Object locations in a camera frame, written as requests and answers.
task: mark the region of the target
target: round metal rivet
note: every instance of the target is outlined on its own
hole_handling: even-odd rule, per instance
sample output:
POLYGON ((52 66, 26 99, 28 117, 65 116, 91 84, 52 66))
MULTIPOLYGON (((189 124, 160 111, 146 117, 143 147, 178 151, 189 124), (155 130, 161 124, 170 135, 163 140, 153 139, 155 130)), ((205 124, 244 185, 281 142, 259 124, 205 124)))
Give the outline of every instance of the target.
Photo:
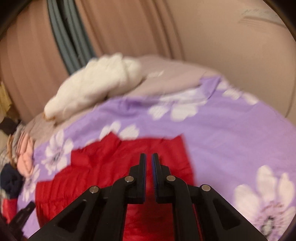
POLYGON ((209 190, 211 190, 211 187, 209 185, 202 185, 202 190, 208 192, 209 190))
POLYGON ((99 188, 98 188, 97 186, 92 186, 92 187, 90 187, 89 191, 90 191, 91 193, 96 193, 96 192, 99 191, 99 188))
POLYGON ((170 182, 173 182, 174 180, 176 180, 176 177, 173 175, 169 175, 169 176, 167 176, 167 180, 170 182))
POLYGON ((134 180, 134 177, 132 177, 132 176, 127 176, 127 177, 125 177, 124 180, 125 180, 126 182, 130 183, 130 182, 132 182, 132 181, 134 180))

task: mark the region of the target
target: triangular cutout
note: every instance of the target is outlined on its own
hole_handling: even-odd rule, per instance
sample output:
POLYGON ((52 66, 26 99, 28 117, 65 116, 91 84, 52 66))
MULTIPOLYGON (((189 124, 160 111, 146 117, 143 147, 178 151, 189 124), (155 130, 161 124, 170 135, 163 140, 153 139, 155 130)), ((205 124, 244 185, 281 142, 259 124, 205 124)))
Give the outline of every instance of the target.
POLYGON ((61 221, 58 222, 57 226, 73 233, 78 225, 80 217, 86 207, 86 201, 81 202, 76 208, 68 213, 61 221))
POLYGON ((234 216, 233 213, 219 201, 219 199, 214 199, 213 204, 224 230, 229 230, 240 225, 240 220, 234 216))

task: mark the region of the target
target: purple fabric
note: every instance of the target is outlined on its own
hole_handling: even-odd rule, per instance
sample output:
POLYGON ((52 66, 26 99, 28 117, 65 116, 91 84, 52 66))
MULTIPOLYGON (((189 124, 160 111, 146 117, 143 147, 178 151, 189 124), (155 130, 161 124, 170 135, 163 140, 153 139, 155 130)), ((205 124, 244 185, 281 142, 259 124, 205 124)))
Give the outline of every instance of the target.
MULTIPOLYGON (((182 134, 195 184, 211 185, 268 240, 278 240, 295 214, 296 129, 255 97, 220 83, 220 77, 201 83, 177 96, 110 99, 52 137, 34 151, 36 167, 18 209, 35 199, 37 181, 53 179, 69 164, 72 148, 109 130, 123 139, 182 134), (250 201, 243 204, 244 198, 250 201)), ((34 212, 24 233, 38 229, 34 212)))

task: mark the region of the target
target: red garment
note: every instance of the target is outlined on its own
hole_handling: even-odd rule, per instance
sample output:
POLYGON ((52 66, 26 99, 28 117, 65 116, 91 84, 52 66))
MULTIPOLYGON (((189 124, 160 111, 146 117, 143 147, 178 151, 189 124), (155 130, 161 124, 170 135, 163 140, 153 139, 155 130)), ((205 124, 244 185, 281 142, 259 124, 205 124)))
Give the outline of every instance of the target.
POLYGON ((111 186, 139 163, 140 153, 147 155, 146 201, 128 205, 123 240, 174 239, 171 204, 157 204, 152 181, 151 155, 158 153, 161 164, 173 175, 193 184, 192 170, 180 136, 168 139, 121 141, 110 133, 100 142, 74 150, 71 165, 56 174, 52 181, 36 187, 36 212, 42 227, 90 186, 111 186))
POLYGON ((2 209, 3 209, 3 214, 2 214, 3 217, 6 218, 7 223, 10 223, 10 221, 17 214, 17 198, 3 199, 2 209))

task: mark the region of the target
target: brown curtain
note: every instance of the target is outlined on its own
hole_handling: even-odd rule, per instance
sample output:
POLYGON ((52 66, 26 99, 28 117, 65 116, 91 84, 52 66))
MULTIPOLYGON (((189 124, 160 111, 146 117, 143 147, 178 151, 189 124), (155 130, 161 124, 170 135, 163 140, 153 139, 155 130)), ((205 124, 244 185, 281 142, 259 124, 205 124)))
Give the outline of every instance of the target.
POLYGON ((75 0, 98 56, 122 52, 183 59, 179 37, 163 0, 75 0))
MULTIPOLYGON (((160 54, 183 59, 164 0, 76 0, 98 56, 160 54)), ((0 41, 0 78, 21 118, 41 113, 68 77, 49 21, 47 0, 33 0, 0 41)))

